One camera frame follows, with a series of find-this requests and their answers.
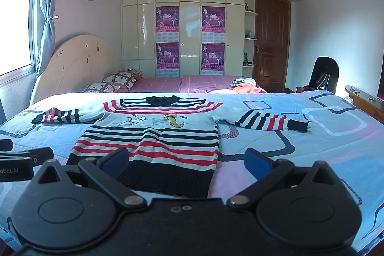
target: window frame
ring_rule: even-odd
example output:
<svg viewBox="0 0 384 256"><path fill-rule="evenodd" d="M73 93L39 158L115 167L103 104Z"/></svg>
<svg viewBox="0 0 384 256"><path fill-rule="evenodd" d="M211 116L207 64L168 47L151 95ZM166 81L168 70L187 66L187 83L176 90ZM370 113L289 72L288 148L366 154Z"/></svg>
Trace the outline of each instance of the window frame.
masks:
<svg viewBox="0 0 384 256"><path fill-rule="evenodd" d="M37 5L37 0L29 0L28 39L31 64L25 65L21 68L0 75L0 86L6 85L8 83L11 83L12 81L18 80L24 76L35 72L35 48L37 47L35 42L35 40L37 39L35 13L37 11Z"/></svg>

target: brown wooden door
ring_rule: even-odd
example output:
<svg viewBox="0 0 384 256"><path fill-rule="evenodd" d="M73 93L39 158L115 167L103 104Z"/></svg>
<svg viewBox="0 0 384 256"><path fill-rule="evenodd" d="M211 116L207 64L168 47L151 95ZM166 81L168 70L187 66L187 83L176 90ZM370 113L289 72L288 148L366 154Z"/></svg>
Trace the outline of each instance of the brown wooden door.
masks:
<svg viewBox="0 0 384 256"><path fill-rule="evenodd" d="M256 0L256 39L252 77L265 90L284 90L287 65L289 3Z"/></svg>

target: door frame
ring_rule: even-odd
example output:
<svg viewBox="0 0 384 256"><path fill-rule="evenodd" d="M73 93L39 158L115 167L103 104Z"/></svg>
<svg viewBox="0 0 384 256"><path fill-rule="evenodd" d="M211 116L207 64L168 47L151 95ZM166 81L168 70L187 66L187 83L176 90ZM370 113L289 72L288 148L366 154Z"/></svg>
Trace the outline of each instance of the door frame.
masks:
<svg viewBox="0 0 384 256"><path fill-rule="evenodd" d="M287 2L288 3L288 45L287 45L287 60L285 62L285 71L284 71L284 79L283 79L283 88L285 88L285 81L287 79L287 71L288 71L288 59L289 59L289 45L291 43L291 1L289 0L278 0L282 2ZM257 0L255 0L255 12L257 9ZM257 22L256 22L257 16L255 16L255 37L257 35L256 33L256 28L257 28Z"/></svg>

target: sweater collar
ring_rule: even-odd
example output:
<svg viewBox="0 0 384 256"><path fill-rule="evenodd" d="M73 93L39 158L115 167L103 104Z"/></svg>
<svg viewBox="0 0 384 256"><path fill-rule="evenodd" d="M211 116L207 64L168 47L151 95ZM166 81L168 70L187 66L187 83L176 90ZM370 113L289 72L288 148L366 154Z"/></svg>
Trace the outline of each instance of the sweater collar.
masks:
<svg viewBox="0 0 384 256"><path fill-rule="evenodd" d="M169 105L174 104L175 102L178 102L180 100L179 97L172 96L172 97L146 97L145 101L154 107L167 107Z"/></svg>

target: curtain tieback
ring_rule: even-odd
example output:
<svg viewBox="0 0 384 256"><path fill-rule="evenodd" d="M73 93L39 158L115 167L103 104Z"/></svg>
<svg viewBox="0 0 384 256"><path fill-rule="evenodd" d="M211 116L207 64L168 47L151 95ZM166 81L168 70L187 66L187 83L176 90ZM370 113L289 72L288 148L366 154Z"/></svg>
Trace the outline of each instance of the curtain tieback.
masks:
<svg viewBox="0 0 384 256"><path fill-rule="evenodd" d="M46 18L47 21L48 21L48 20L53 20L53 19L59 19L59 16L53 16L53 17L48 17L48 18Z"/></svg>

